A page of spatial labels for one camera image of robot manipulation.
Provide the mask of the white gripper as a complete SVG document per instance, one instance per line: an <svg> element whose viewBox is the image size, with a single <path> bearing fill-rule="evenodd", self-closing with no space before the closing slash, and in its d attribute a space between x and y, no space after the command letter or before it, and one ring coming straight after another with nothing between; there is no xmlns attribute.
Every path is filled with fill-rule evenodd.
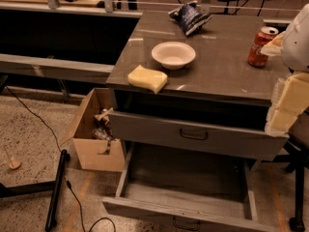
<svg viewBox="0 0 309 232"><path fill-rule="evenodd" d="M266 56L280 56L285 31L261 48ZM271 107L267 112L265 133L278 137L286 134L309 107L309 73L297 72L288 78L279 78L274 86Z"/></svg>

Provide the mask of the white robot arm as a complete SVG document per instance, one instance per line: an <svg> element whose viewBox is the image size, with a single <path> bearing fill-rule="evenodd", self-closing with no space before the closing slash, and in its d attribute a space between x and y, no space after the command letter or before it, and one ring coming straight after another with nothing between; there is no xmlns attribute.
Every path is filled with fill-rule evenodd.
<svg viewBox="0 0 309 232"><path fill-rule="evenodd" d="M283 136L309 107L309 4L261 52L269 57L280 56L293 71L288 78L277 80L265 125L266 134Z"/></svg>

